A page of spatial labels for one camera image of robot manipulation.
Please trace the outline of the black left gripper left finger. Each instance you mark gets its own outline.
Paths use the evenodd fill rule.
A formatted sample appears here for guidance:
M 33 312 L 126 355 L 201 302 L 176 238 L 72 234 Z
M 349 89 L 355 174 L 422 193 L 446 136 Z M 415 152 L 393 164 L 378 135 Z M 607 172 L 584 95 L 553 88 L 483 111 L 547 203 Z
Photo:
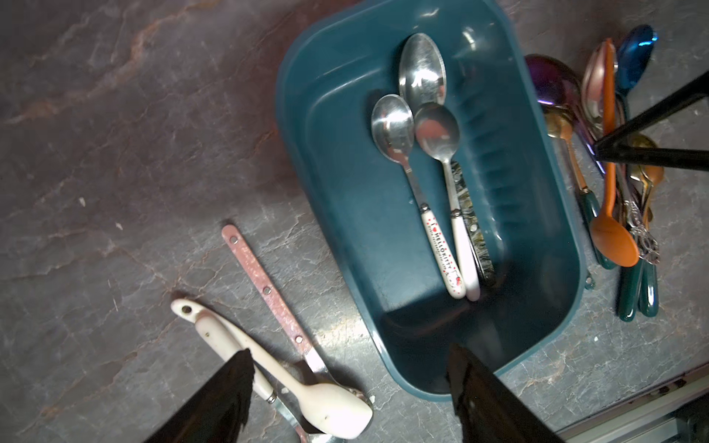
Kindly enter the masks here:
M 255 367 L 251 352 L 237 352 L 149 442 L 236 442 L 249 420 Z

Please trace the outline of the white handle steel spoon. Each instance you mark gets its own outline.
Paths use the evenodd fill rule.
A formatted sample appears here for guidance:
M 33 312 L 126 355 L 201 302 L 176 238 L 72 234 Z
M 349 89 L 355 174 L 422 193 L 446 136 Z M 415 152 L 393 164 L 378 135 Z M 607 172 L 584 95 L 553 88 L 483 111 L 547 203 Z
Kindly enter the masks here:
M 452 157 L 460 145 L 457 120 L 445 106 L 425 103 L 415 114 L 415 137 L 423 151 L 442 165 L 451 210 L 457 264 L 465 282 L 465 296 L 476 302 L 481 296 L 481 284 L 452 172 Z

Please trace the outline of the orange plastic spoon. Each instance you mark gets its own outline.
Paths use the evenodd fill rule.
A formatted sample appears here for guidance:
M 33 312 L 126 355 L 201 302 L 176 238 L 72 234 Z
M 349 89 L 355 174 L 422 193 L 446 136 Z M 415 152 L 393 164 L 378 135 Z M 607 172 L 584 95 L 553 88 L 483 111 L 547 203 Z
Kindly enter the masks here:
M 613 43 L 605 40 L 605 73 L 603 83 L 603 134 L 608 135 L 616 128 L 615 75 Z M 613 217 L 616 202 L 616 164 L 606 162 L 604 201 L 601 213 L 591 223 L 594 246 L 609 260 L 620 267 L 633 267 L 639 261 L 639 249 L 633 236 L 623 224 Z

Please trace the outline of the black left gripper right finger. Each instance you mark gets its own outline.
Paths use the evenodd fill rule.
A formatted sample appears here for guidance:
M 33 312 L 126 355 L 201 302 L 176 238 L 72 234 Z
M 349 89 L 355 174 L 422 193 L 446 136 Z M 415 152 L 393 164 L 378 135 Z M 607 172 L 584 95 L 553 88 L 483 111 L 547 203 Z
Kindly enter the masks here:
M 561 442 L 470 350 L 450 347 L 447 378 L 464 442 Z

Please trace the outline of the patterned handle steel spoon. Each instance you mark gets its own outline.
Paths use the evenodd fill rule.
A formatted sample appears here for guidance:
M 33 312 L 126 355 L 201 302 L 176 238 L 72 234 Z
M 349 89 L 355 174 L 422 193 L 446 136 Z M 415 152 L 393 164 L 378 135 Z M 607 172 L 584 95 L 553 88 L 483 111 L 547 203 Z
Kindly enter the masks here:
M 441 53 L 433 40 L 424 33 L 408 38 L 402 52 L 399 66 L 399 92 L 410 106 L 415 117 L 425 103 L 443 105 L 446 97 L 446 72 Z M 482 289 L 495 284 L 495 273 L 483 234 L 463 180 L 463 170 L 452 160 L 452 172 L 463 220 L 476 259 L 478 277 Z

